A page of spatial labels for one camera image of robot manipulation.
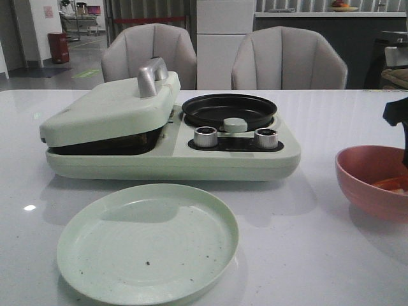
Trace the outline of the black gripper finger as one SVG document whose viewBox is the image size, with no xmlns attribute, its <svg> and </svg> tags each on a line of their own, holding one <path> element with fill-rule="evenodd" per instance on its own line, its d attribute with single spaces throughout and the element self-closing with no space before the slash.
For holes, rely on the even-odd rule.
<svg viewBox="0 0 408 306">
<path fill-rule="evenodd" d="M 396 126 L 401 123 L 404 129 L 405 148 L 402 163 L 407 168 L 408 165 L 408 101 L 407 98 L 386 104 L 383 111 L 383 119 L 390 125 Z"/>
</svg>

